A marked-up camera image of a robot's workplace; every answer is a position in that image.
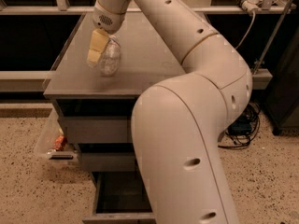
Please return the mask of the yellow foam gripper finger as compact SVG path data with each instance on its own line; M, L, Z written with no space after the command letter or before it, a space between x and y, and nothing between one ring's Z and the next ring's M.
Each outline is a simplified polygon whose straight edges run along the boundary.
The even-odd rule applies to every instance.
M105 30L93 30L87 56L87 63L90 67L95 67L97 65L101 54L105 50L108 40L109 36Z

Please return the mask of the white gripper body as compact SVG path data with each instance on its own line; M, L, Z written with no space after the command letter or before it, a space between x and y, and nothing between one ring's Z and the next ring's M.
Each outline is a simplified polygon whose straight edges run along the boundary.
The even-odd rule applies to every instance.
M96 1L93 10L93 23L97 28L104 29L109 34L115 34L122 26L126 15L126 3L120 1Z

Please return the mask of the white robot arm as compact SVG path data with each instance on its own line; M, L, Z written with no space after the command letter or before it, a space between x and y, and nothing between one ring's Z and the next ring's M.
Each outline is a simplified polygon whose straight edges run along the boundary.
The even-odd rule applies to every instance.
M135 2L184 73L144 91L131 121L137 164L157 224L239 224L218 143L244 111L252 74L235 48L180 0L96 0L110 34Z

